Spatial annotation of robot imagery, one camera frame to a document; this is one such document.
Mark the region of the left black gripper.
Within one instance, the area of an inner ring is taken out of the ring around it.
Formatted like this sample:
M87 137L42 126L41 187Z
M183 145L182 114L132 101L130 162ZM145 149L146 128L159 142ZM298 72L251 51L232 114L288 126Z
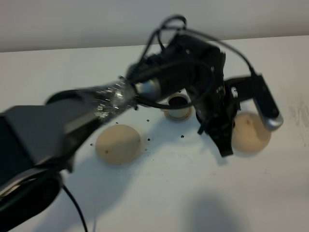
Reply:
M233 155L232 129L240 103L237 92L232 88L240 82L240 79L223 81L214 93L204 97L195 105L196 117L200 123L198 134L205 133L211 137L221 157Z

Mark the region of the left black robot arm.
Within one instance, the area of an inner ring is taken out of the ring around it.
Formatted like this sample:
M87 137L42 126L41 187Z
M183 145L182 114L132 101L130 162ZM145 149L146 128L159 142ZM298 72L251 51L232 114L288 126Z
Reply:
M0 229L7 232L47 208L72 171L76 151L99 127L137 105L156 103L185 89L222 156L240 108L223 80L225 54L193 36L177 34L159 54L132 65L105 86L66 90L44 105L14 106L0 115Z

